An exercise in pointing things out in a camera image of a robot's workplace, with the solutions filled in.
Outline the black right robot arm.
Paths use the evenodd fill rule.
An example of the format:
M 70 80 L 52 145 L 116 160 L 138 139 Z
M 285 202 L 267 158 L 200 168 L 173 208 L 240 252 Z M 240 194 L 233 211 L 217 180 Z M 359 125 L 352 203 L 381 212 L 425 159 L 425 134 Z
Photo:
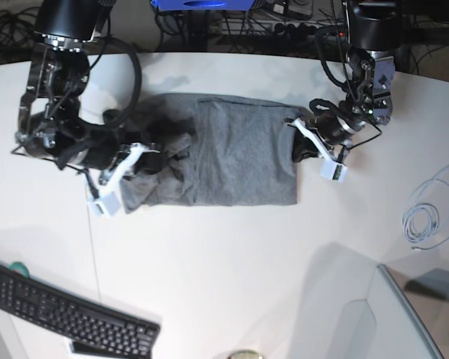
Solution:
M 27 156 L 54 162 L 59 169 L 78 165 L 111 172 L 139 151 L 124 173 L 154 174 L 163 169 L 159 144 L 132 127 L 132 114 L 142 86 L 140 61 L 134 49 L 111 33 L 113 1 L 44 1 L 34 33 L 26 91 L 19 104 L 16 142 Z M 133 68 L 129 104 L 103 112 L 101 124 L 80 116 L 80 97 L 97 65 L 88 60 L 86 43 L 99 42 L 101 50 L 114 47 L 128 55 Z

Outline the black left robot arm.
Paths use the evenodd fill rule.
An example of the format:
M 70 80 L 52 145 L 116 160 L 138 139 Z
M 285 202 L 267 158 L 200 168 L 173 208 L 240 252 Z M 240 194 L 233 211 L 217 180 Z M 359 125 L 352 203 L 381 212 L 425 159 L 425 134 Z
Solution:
M 343 1 L 344 21 L 333 19 L 314 34 L 318 58 L 324 73 L 346 97 L 338 104 L 313 99 L 313 114 L 304 125 L 342 162 L 351 149 L 354 135 L 366 125 L 375 129 L 391 119 L 391 83 L 396 71 L 394 51 L 402 41 L 403 6 L 401 1 Z M 327 38 L 334 37 L 345 75 L 339 81 L 331 72 L 324 52 Z

